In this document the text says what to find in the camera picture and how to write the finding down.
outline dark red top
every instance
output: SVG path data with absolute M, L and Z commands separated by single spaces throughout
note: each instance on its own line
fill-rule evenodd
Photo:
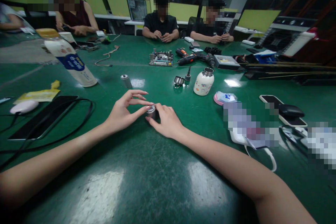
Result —
M 76 12 L 76 15 L 72 14 L 70 11 L 60 11 L 64 23 L 73 27 L 73 26 L 91 26 L 88 14 L 84 8 L 84 1 L 79 1 L 79 10 Z

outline black t-shirt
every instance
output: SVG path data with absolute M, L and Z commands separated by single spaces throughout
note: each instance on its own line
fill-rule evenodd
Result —
M 192 31 L 196 33 L 200 33 L 204 36 L 212 37 L 214 35 L 222 36 L 224 32 L 224 28 L 218 27 L 218 26 L 207 26 L 203 22 L 197 22 L 192 26 Z
M 151 32 L 158 30 L 162 35 L 166 33 L 172 33 L 173 30 L 178 28 L 176 17 L 167 15 L 164 22 L 161 22 L 156 11 L 147 14 L 144 21 L 144 27 L 147 27 Z

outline white plastic bottle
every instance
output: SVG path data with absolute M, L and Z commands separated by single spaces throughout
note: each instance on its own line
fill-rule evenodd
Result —
M 55 29 L 37 29 L 36 32 L 44 39 L 46 48 L 83 87 L 91 87 L 97 84 L 96 78 L 85 66 L 73 47 L 62 39 Z
M 205 96 L 209 93 L 210 88 L 215 80 L 213 75 L 213 70 L 211 68 L 204 68 L 203 72 L 197 75 L 196 82 L 194 85 L 194 92 L 197 95 Z

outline blue label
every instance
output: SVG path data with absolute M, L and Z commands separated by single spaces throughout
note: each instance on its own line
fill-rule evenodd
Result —
M 85 69 L 84 62 L 77 54 L 68 54 L 65 57 L 56 57 L 66 69 L 83 71 Z

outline computer monitor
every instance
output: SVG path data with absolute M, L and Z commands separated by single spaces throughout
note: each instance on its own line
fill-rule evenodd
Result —
M 147 15 L 145 0 L 127 0 L 131 20 L 143 21 Z

